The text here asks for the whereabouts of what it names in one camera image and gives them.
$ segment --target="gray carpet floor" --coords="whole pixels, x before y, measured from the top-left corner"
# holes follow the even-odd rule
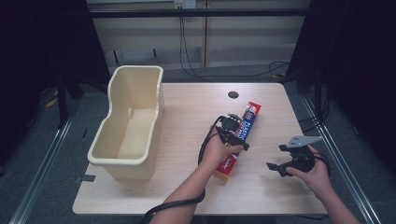
[[[284,74],[286,66],[273,71]],[[211,82],[269,82],[271,73],[267,65],[231,66],[194,69],[199,76]],[[202,82],[200,78],[187,75],[183,70],[164,71],[163,82]],[[297,92],[295,82],[284,85],[297,119],[306,119],[309,114],[303,96]],[[133,216],[80,216],[72,211],[79,188],[78,177],[88,166],[87,152],[100,122],[108,111],[105,94],[90,86],[82,85],[85,96],[81,100],[68,98],[69,112],[75,111],[65,139],[53,158],[34,206],[28,211],[26,223],[138,223]],[[28,190],[41,162],[46,157],[58,132],[59,109],[40,106],[35,122],[23,137],[5,165],[5,174],[0,177],[0,223],[8,223]],[[364,138],[356,135],[353,124],[331,101],[329,116],[325,121],[334,142],[339,146],[349,168],[362,190],[374,206],[382,223],[396,220],[396,178],[379,161]],[[305,135],[318,135],[313,129]],[[323,143],[316,145],[319,151],[328,154]],[[343,177],[332,162],[332,184],[351,211],[364,223],[365,218],[350,193]],[[195,217],[192,223],[206,223],[203,217]],[[328,218],[312,220],[304,217],[227,217],[226,223],[331,223]]]

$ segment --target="table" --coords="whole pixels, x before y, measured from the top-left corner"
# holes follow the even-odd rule
[[[232,99],[229,91],[237,91]],[[102,167],[88,165],[73,211],[85,215],[142,215],[163,200],[197,166],[209,126],[218,116],[242,116],[247,103],[262,106],[228,183],[212,176],[196,215],[326,214],[321,202],[297,177],[280,177],[266,163],[290,161],[278,145],[302,131],[288,96],[275,83],[163,83],[163,129],[150,180],[114,180]]]

